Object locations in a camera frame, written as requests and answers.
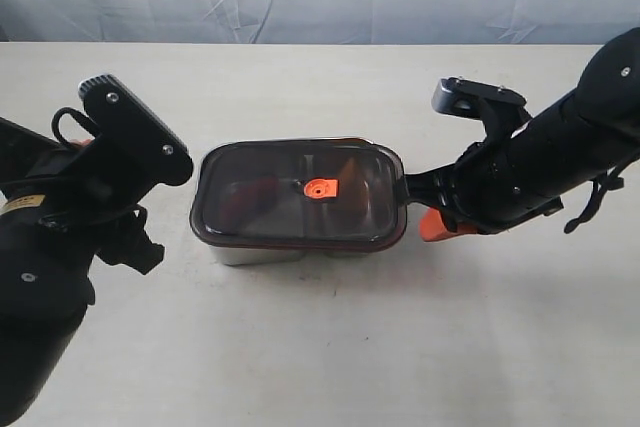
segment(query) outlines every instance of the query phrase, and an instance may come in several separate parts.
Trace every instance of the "black plastic lid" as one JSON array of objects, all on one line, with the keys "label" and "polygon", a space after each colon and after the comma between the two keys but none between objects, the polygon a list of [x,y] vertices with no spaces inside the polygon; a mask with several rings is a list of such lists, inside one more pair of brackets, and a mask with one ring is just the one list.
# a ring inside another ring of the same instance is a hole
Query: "black plastic lid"
[{"label": "black plastic lid", "polygon": [[191,226],[220,247],[382,250],[406,228],[403,175],[361,139],[229,144],[202,163]]}]

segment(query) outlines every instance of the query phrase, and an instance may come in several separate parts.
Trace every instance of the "screw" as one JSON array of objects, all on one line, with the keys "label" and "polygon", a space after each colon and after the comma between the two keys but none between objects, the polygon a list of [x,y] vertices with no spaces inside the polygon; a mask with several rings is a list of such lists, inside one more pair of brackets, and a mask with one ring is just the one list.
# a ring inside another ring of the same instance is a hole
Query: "screw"
[{"label": "screw", "polygon": [[30,272],[25,272],[20,276],[20,278],[25,282],[35,282],[38,276]]}]

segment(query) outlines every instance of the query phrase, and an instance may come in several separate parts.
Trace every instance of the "container lid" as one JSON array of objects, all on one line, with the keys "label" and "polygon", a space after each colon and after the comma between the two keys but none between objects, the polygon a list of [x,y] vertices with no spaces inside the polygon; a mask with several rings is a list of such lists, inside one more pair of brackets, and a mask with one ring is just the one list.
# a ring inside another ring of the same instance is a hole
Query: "container lid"
[{"label": "container lid", "polygon": [[229,144],[202,163],[191,226],[220,247],[382,250],[406,229],[403,175],[361,139]]}]

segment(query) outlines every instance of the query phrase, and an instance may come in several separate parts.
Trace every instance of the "food container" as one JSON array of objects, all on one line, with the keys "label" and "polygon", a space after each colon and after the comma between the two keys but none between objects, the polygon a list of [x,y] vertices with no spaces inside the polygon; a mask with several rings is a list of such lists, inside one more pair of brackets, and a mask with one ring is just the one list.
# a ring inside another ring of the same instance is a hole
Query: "food container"
[{"label": "food container", "polygon": [[403,176],[357,138],[228,144],[202,162],[191,227],[227,265],[376,252],[406,229]]}]

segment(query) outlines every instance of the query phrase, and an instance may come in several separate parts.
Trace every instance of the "table surface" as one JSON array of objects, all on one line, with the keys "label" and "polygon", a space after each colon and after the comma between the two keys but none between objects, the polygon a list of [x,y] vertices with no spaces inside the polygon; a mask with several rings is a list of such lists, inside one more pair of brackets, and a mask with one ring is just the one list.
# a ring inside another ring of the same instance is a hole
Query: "table surface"
[{"label": "table surface", "polygon": [[[363,136],[408,172],[483,137],[440,116],[440,77],[504,84],[538,113],[594,46],[0,44],[0,115],[49,134],[79,81],[111,72],[196,162],[236,140]],[[493,237],[407,234],[362,259],[231,268],[192,234],[195,177],[143,204],[166,260],[94,263],[97,303],[27,426],[637,426],[640,175],[574,234],[587,201]]]}]

